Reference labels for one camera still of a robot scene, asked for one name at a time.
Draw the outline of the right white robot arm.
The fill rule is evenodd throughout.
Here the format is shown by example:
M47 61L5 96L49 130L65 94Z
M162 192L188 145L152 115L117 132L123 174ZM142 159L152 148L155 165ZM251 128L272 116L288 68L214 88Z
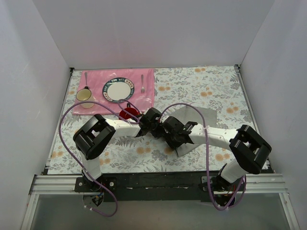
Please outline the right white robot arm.
M221 129L191 121L183 124L170 116L161 126L165 131L164 138L172 149L179 150L184 144L209 144L232 152L235 159L210 179L214 191L230 189L235 181L248 173L260 174L272 151L270 144L248 125L238 129Z

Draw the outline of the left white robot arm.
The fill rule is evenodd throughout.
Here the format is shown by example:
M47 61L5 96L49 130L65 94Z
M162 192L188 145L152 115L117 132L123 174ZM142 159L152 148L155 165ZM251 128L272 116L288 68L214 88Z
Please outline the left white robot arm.
M150 108L141 113L134 108L125 108L119 113L119 120L104 118L102 115L91 117L73 136L76 149L82 159L82 186L85 191L98 191L102 186L100 155L107 145L116 138L140 138L152 136L159 142L164 131L158 119L161 112Z

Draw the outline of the grey cloth napkin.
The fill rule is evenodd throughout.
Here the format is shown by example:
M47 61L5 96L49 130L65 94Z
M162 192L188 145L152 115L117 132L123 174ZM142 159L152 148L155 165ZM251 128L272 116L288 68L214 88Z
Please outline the grey cloth napkin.
M217 127L217 111L213 109L208 108L202 108L202 107L196 107L198 111L204 116L206 125L210 127ZM199 113L192 109L189 106L181 107L174 112L172 112L170 115L165 115L162 118L162 122L166 121L169 117L174 117L177 120L179 120L183 125L185 125L187 122L197 122L198 124L203 124L202 118L199 115ZM178 157L182 157L201 144L182 144L180 147L176 148L175 152Z

